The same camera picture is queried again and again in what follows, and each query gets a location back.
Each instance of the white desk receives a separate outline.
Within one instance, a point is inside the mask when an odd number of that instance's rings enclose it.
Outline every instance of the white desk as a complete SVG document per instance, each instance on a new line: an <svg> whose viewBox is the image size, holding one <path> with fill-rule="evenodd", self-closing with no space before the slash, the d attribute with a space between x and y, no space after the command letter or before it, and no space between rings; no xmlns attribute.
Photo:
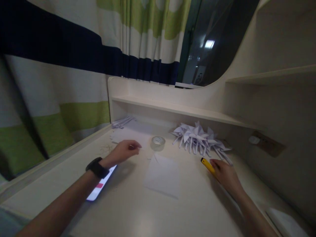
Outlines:
<svg viewBox="0 0 316 237"><path fill-rule="evenodd" d="M96 201L82 206L68 229L71 235L243 236L242 217L217 182L210 178L208 170L200 162L201 156L179 149L179 144L172 145L175 137L168 133L169 130L153 126L153 136L166 139L165 148L159 154L179 165L179 199L143 186L149 159L154 153L149 141L146 150L141 150L138 156L117 167ZM76 148L63 152L60 158L48 160L35 168L35 172L30 171L17 179L11 189L2 193L2 200L6 200L1 207L29 218L35 217L84 173L86 165L100 156L102 146L115 146L109 139L112 131L104 128ZM271 206L295 215L234 152L229 156L244 189L262 211ZM31 182L30 177L36 172L44 174ZM5 198L6 193L19 189L21 185L24 188Z"/></svg>

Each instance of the wrist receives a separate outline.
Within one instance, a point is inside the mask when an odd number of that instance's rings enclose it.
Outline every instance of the wrist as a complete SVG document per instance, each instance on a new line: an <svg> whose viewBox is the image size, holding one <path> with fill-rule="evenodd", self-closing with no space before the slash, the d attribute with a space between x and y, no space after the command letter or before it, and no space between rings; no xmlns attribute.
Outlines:
<svg viewBox="0 0 316 237"><path fill-rule="evenodd" d="M235 190L232 193L232 196L237 202L242 202L242 200L246 199L248 197L247 193L244 189Z"/></svg>

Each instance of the smartphone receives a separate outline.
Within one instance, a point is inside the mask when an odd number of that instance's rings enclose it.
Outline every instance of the smartphone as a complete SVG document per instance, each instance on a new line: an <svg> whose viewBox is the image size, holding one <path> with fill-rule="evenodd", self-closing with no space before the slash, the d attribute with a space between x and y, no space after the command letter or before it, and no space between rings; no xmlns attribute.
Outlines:
<svg viewBox="0 0 316 237"><path fill-rule="evenodd" d="M106 182L109 180L110 176L113 174L113 171L115 170L116 166L113 166L112 168L110 168L108 175L104 179L100 180L98 185L94 188L92 193L90 193L89 197L87 198L88 201L94 201L97 198L97 196L99 195L99 193L105 186Z"/></svg>

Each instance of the paper stack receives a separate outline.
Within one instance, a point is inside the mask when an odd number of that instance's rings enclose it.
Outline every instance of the paper stack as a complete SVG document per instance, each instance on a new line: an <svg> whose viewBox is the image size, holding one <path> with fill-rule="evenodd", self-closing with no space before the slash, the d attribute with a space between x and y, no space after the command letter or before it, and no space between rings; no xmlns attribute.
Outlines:
<svg viewBox="0 0 316 237"><path fill-rule="evenodd" d="M123 129L124 128L124 125L127 124L128 122L130 122L131 120L134 120L136 121L136 119L132 116L127 116L126 118L124 119L120 119L120 120L117 120L115 122L112 123L112 128L120 128L120 129Z"/></svg>
<svg viewBox="0 0 316 237"><path fill-rule="evenodd" d="M221 160L226 160L230 165L233 165L232 161L225 154L225 151L231 150L231 148L226 148L220 140L215 139L217 134L214 134L209 127L205 133L199 121L195 123L195 127L181 123L172 134L177 136L173 144L178 139L181 139L179 148L184 144L184 149L187 150L189 147L190 153L193 151L193 154L196 154L199 149L201 156L205 156L206 153L209 157L211 157L210 150L212 148Z"/></svg>
<svg viewBox="0 0 316 237"><path fill-rule="evenodd" d="M110 135L110 139L112 139L114 143L119 143L123 140L135 140L142 146L141 149L145 150L152 136L151 133L152 126L131 120L124 125L123 129L116 129L115 132Z"/></svg>

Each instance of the paper crane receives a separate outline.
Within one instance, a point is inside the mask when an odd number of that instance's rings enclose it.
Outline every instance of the paper crane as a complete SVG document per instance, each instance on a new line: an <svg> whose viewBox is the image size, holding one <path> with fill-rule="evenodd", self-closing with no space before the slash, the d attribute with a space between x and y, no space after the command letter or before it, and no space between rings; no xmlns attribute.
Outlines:
<svg viewBox="0 0 316 237"><path fill-rule="evenodd" d="M231 150L231 148L225 147L220 140L215 139L217 134L209 127L207 128L207 133L205 133L199 121L195 123L195 127L181 123L181 125L171 133L176 136L176 139L172 143L173 145L180 138L179 148L184 144L184 149L187 150L189 145L190 153L191 150L193 150L193 154L196 154L199 148L200 155L205 156L206 153L209 157L211 157L210 150L213 148L221 160L226 160L230 165L233 165L232 161L225 154L225 151Z"/></svg>

